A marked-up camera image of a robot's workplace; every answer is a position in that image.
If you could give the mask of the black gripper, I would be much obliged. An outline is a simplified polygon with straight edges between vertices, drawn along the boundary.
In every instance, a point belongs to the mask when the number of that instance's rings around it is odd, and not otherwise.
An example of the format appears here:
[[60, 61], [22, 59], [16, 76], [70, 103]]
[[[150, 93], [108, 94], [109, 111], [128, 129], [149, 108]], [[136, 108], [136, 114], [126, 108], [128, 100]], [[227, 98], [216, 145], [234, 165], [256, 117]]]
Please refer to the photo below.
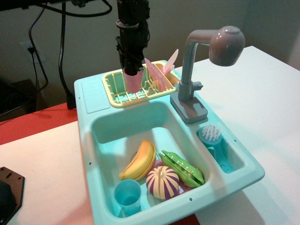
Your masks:
[[150, 40], [148, 23], [142, 21], [135, 25], [128, 25], [117, 20], [116, 25], [120, 30], [116, 40], [121, 67], [125, 68], [127, 75], [135, 76], [143, 68], [143, 50]]

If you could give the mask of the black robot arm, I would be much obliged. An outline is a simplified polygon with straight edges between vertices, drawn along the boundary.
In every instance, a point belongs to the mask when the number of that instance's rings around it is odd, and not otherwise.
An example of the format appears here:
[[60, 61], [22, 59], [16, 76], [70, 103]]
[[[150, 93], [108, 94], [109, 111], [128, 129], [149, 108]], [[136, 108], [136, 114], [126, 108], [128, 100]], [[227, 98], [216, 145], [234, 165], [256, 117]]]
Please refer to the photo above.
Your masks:
[[[65, 0], [2, 0], [0, 10], [6, 11], [16, 8], [28, 9], [30, 6], [38, 6], [58, 12], [62, 15], [73, 17], [90, 18], [107, 15], [112, 11], [111, 4], [104, 0], [108, 6], [104, 12], [95, 14], [75, 14], [63, 9], [47, 6], [46, 3], [66, 3]], [[147, 0], [118, 0], [118, 20], [116, 26], [120, 35], [116, 37], [117, 51], [119, 52], [120, 64], [126, 75], [135, 76], [142, 69], [144, 59], [143, 50], [148, 46], [150, 32], [147, 20], [150, 17], [150, 7]]]

